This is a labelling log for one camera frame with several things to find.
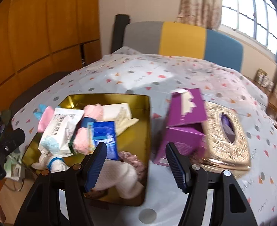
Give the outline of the white wet wipes pack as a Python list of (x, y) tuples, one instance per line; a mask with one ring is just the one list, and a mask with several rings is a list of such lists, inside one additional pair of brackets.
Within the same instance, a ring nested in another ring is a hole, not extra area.
[(64, 158), (72, 155), (68, 146), (75, 132), (76, 125), (81, 121), (84, 110), (55, 108), (54, 114), (44, 130), (38, 149), (41, 153)]

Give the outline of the grey yellow blue sofa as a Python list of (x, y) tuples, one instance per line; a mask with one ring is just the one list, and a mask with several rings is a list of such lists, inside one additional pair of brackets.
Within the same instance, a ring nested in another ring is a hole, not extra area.
[(240, 71), (243, 46), (214, 30), (176, 22), (143, 21), (128, 24), (123, 46), (143, 54), (203, 59)]

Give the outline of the white waffle cloth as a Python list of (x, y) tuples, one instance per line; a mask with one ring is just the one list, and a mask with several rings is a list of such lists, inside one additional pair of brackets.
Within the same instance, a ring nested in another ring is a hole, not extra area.
[(132, 199), (144, 189), (132, 165), (126, 162), (106, 159), (96, 185), (92, 190), (102, 191), (111, 187), (115, 187), (123, 199)]

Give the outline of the beige towel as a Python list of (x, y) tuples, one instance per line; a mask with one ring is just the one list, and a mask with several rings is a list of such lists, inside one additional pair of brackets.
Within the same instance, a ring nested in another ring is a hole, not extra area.
[(139, 121), (137, 118), (131, 118), (131, 119), (121, 119), (121, 120), (116, 120), (115, 121), (115, 130), (116, 130), (116, 135), (119, 136), (122, 134), (126, 129), (129, 127), (133, 126)]

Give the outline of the patterned white tablecloth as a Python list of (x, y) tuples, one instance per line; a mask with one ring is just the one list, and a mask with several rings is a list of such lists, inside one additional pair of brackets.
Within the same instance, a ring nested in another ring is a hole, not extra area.
[(277, 129), (266, 114), (267, 96), (236, 70), (200, 59), (122, 48), (36, 94), (11, 123), (14, 129), (24, 130), (28, 145), (37, 133), (35, 113), (40, 104), (57, 107), (67, 96), (81, 93), (147, 95), (152, 139), (156, 139), (164, 125), (171, 91), (178, 88), (198, 88), (204, 100), (237, 113), (251, 152), (251, 170), (239, 178), (239, 185), (258, 225), (277, 225)]

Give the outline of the ornate gold tissue box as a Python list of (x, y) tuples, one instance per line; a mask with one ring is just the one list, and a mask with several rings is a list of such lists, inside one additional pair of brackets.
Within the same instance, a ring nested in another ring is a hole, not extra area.
[(213, 173), (228, 169), (239, 176), (248, 172), (251, 168), (249, 144), (236, 112), (208, 101), (204, 106), (207, 120), (202, 127), (206, 148), (201, 166)]

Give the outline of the gold metal tray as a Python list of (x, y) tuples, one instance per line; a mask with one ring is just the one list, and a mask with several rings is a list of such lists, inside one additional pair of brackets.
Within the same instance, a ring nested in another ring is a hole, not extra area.
[[(148, 163), (150, 158), (151, 134), (150, 134), (150, 101), (146, 95), (132, 94), (72, 94), (59, 102), (59, 106), (67, 109), (83, 109), (89, 104), (120, 104), (128, 103), (132, 117), (138, 118), (139, 121), (132, 127), (127, 128), (122, 134), (117, 137), (117, 150), (130, 152), (136, 155), (140, 161), (146, 166), (146, 175), (142, 179), (142, 184), (145, 187), (143, 191), (133, 199), (123, 199), (118, 195), (115, 188), (110, 188), (106, 196), (99, 198), (99, 201), (113, 203), (123, 206), (138, 207), (145, 201)], [(31, 143), (28, 145), (25, 154), (22, 157), (22, 162), (27, 168), (31, 168), (34, 162), (38, 162), (40, 151), (38, 144), (42, 134), (36, 133)], [(70, 157), (64, 158), (68, 166), (80, 163), (84, 158), (83, 154), (77, 153)]]

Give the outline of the beige patterned curtain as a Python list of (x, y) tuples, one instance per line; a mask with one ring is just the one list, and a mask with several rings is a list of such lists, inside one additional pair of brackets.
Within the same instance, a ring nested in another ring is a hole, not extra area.
[(180, 0), (176, 22), (217, 30), (221, 16), (222, 0)]

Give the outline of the white knitted glove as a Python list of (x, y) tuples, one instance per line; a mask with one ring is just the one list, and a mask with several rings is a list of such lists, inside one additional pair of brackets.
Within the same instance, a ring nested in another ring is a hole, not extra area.
[(63, 158), (56, 157), (51, 153), (42, 153), (38, 159), (38, 162), (34, 162), (31, 167), (36, 170), (49, 170), (52, 173), (68, 170), (67, 164), (65, 164)]

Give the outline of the window with grille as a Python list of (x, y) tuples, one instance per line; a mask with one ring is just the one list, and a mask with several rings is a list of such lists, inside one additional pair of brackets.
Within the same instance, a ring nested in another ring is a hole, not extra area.
[(270, 0), (222, 0), (221, 24), (254, 39), (277, 60), (277, 10)]

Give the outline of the wooden side table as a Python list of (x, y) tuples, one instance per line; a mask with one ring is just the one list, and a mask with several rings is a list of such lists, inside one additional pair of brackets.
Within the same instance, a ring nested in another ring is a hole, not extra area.
[(265, 93), (268, 97), (268, 106), (267, 106), (267, 114), (271, 116), (272, 119), (276, 121), (277, 127), (277, 98), (274, 96), (272, 92), (267, 90), (266, 88), (262, 87), (260, 84), (252, 80), (251, 78), (247, 78), (253, 84), (255, 84), (263, 93)]

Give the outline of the blue pink plush toy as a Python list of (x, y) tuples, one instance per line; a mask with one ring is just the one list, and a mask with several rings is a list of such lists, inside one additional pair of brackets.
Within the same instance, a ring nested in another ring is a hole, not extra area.
[(54, 109), (51, 106), (39, 104), (38, 110), (34, 113), (34, 115), (38, 120), (37, 132), (43, 133), (54, 115)]

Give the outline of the purple cardboard box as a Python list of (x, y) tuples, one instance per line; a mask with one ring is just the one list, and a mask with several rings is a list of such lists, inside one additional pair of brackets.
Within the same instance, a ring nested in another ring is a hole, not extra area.
[(153, 163), (168, 166), (166, 145), (175, 144), (180, 154), (203, 157), (206, 151), (203, 124), (207, 120), (204, 101), (198, 88), (177, 89), (171, 93), (165, 128)]

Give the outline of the blue tempo tissue pack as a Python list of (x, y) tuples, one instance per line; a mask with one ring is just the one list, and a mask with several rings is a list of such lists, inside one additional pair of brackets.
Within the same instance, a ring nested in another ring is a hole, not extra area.
[(90, 148), (94, 150), (99, 142), (103, 142), (107, 147), (107, 159), (119, 160), (116, 142), (116, 128), (114, 121), (89, 122), (88, 140), (91, 142)]

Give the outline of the pink satin scrunchie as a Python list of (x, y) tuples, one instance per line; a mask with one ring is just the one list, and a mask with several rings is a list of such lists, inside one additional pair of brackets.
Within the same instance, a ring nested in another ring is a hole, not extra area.
[(141, 182), (147, 173), (146, 165), (138, 159), (138, 157), (130, 152), (121, 151), (119, 152), (120, 160), (126, 162), (134, 167), (138, 175), (138, 180)]

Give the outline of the white towel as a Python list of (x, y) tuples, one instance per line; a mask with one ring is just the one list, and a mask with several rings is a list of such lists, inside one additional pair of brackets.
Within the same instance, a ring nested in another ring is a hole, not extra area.
[(131, 110), (128, 103), (103, 105), (103, 118), (102, 121), (116, 120), (120, 113), (124, 113), (127, 119), (132, 118)]

